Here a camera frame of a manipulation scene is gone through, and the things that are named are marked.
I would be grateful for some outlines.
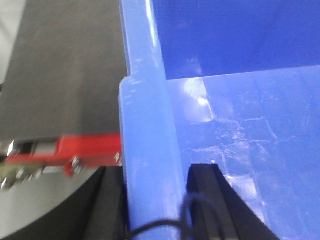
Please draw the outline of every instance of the white surface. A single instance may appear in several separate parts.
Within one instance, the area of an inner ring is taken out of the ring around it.
[[[5,81],[26,0],[0,0],[0,84]]]
[[[25,3],[26,0],[0,0],[0,84],[5,81]],[[37,152],[46,152],[51,147],[50,144],[40,144]],[[85,183],[93,172],[87,170],[72,179],[62,173],[45,174],[38,180],[24,182],[7,192],[0,192],[0,239],[31,224],[58,206]]]
[[[0,192],[0,239],[39,219],[76,191],[94,170],[72,179],[62,173],[44,174],[38,180],[16,184]]]

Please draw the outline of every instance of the scratched plastic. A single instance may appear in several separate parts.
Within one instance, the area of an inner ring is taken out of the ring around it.
[[[282,240],[320,239],[320,66],[168,81],[184,176],[218,164]]]
[[[319,1],[122,0],[121,11],[131,229],[177,218],[190,164],[216,163],[281,240],[319,240]]]

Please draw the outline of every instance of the blue plastic bin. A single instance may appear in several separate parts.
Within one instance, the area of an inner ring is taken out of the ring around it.
[[[282,240],[320,239],[320,2],[123,0],[131,228],[176,219],[216,163]],[[139,240],[176,240],[172,227]]]

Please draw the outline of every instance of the black wire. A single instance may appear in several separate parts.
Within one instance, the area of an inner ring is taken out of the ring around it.
[[[187,232],[188,235],[193,235],[193,231],[190,228],[185,228],[185,226],[183,225],[183,223],[181,221],[176,221],[176,220],[158,220],[158,221],[154,221],[151,222],[149,224],[146,224],[142,227],[139,227],[138,229],[129,232],[127,235],[123,236],[120,238],[120,240],[130,240],[133,239],[134,237],[136,237],[137,235],[146,232],[148,230],[157,228],[157,227],[161,227],[161,226],[173,226],[173,227],[177,227],[180,228],[181,230],[183,230],[183,232]]]
[[[217,227],[220,240],[226,240],[225,234],[223,231],[223,225],[217,215],[215,204],[209,199],[207,199],[205,196],[200,195],[198,193],[189,193],[188,195],[186,195],[182,203],[181,215],[180,215],[179,221],[168,220],[168,219],[154,221],[142,227],[139,227],[134,231],[127,233],[125,236],[123,236],[119,240],[130,240],[141,233],[144,233],[146,231],[149,231],[151,229],[154,229],[160,226],[173,226],[173,227],[180,228],[182,240],[188,240],[188,237],[193,237],[193,239],[195,240],[201,240],[199,233],[189,226],[189,221],[188,221],[189,209],[192,206],[192,204],[194,204],[195,202],[204,203],[207,207],[209,207],[214,217],[214,220],[216,222],[216,227]]]
[[[223,230],[223,225],[218,217],[217,210],[215,204],[206,198],[205,196],[198,194],[198,193],[189,193],[186,195],[186,197],[183,200],[182,208],[181,208],[181,222],[183,223],[184,226],[188,226],[188,215],[189,215],[189,209],[194,204],[195,202],[200,202],[205,204],[205,206],[209,207],[211,210],[211,213],[213,215],[213,218],[216,223],[216,228],[219,234],[220,240],[226,240],[225,238],[225,233]],[[187,240],[188,235],[182,231],[182,240]]]

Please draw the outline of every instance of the red clamp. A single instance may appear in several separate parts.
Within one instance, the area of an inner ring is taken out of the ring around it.
[[[54,153],[11,155],[5,162],[64,166],[64,172],[72,176],[74,160],[86,168],[121,166],[121,151],[120,134],[64,136],[57,141]]]

